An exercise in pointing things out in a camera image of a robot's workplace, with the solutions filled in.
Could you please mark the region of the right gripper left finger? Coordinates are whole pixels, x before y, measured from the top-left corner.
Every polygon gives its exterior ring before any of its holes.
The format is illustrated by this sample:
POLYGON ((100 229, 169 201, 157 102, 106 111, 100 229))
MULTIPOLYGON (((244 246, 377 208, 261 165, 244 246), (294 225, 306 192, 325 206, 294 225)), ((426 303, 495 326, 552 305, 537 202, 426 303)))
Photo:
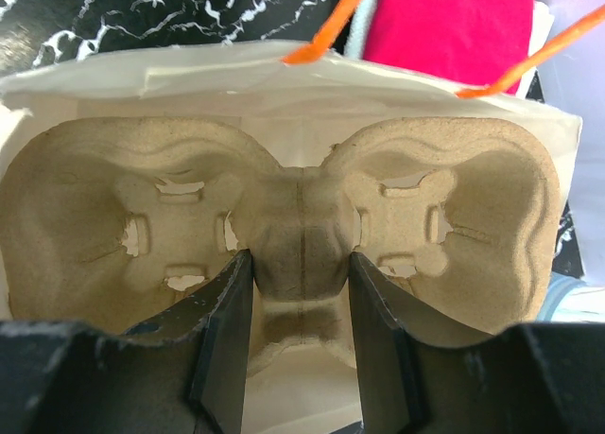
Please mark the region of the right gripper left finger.
POLYGON ((251 337, 251 252, 238 252, 209 283, 125 336, 174 350, 189 342, 184 397, 197 433, 239 433, 251 337))

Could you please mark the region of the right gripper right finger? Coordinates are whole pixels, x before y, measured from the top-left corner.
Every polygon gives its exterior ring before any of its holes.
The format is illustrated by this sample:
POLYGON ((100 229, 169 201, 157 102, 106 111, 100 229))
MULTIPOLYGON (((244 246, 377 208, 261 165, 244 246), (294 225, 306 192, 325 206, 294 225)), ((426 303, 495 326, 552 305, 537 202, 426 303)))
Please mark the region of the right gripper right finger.
POLYGON ((366 433, 408 433, 426 425, 426 399, 418 349, 425 343, 406 328, 392 305, 420 327, 436 326, 448 346, 453 339, 477 344, 487 334, 444 315, 393 284, 361 252, 350 255, 349 305, 362 425, 366 433))

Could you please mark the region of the cardboard cup carrier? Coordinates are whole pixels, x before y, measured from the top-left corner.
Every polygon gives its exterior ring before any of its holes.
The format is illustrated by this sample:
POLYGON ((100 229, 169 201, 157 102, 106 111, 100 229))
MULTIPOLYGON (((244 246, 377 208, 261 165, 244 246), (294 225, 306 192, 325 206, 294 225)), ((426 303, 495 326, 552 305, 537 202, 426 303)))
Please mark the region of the cardboard cup carrier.
POLYGON ((1 180, 11 315, 121 333, 251 253, 248 369, 319 342, 354 364, 344 288, 365 254, 394 286, 495 334, 532 319, 549 279, 559 180, 509 121, 399 118, 320 165, 285 167, 245 132, 200 118, 69 121, 1 180))

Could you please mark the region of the paper takeout bag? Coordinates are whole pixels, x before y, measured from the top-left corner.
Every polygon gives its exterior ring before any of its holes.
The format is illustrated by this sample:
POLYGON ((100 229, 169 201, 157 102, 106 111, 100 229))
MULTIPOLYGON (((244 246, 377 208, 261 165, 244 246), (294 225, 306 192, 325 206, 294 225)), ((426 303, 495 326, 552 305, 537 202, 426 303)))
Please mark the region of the paper takeout bag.
MULTIPOLYGON (((302 65, 295 48, 272 42, 126 51, 3 78, 1 180, 33 138, 89 118, 200 118, 245 132, 285 167, 320 165, 358 131, 391 119, 500 119, 524 128, 548 152, 561 214, 578 116, 512 95, 461 99, 455 82, 336 55, 302 65)), ((239 433, 366 433, 355 349, 348 365, 307 341, 250 373, 254 278, 253 285, 239 433)), ((354 346, 349 268, 344 290, 354 346)), ((477 344, 453 339, 448 346, 436 326, 414 325, 400 299, 392 305, 425 343, 418 354, 430 420, 408 433, 603 431, 601 325, 537 321, 538 312, 477 344)), ((126 337, 127 330, 14 318, 1 253, 2 431, 197 433, 184 397, 193 345, 164 350, 126 337)))

